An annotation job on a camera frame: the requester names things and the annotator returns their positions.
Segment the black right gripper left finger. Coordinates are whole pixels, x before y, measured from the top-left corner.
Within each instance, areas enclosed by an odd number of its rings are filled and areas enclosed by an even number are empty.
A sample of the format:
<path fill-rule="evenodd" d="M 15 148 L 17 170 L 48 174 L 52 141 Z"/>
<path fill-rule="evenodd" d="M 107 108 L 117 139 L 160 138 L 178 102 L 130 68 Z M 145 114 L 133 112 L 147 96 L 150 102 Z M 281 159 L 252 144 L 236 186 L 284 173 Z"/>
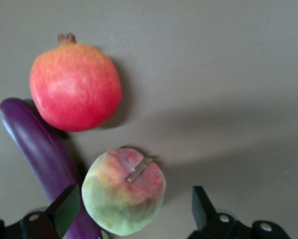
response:
<path fill-rule="evenodd" d="M 6 226 L 0 239 L 62 239 L 80 211 L 78 185 L 69 185 L 45 211 L 34 211 Z"/>

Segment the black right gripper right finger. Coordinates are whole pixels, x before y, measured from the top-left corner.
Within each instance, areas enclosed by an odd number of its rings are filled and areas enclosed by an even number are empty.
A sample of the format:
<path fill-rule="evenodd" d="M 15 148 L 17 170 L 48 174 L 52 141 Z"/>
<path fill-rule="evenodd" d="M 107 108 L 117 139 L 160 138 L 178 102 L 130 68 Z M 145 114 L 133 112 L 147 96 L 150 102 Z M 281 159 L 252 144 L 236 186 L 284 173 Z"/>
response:
<path fill-rule="evenodd" d="M 192 188 L 192 213 L 197 226 L 190 239 L 290 239 L 279 225 L 255 221 L 251 227 L 216 211 L 202 186 Z"/>

